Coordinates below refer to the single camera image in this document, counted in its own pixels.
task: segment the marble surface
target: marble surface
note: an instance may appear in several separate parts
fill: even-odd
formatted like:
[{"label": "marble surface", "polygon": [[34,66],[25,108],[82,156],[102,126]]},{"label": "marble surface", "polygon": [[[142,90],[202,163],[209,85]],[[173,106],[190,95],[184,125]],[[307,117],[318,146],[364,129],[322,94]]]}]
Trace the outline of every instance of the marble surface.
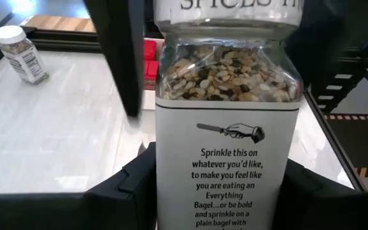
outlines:
[{"label": "marble surface", "polygon": [[[0,194],[85,191],[156,139],[154,93],[131,126],[101,54],[40,53],[51,76],[37,86],[0,61]],[[352,187],[305,102],[289,157]]]}]

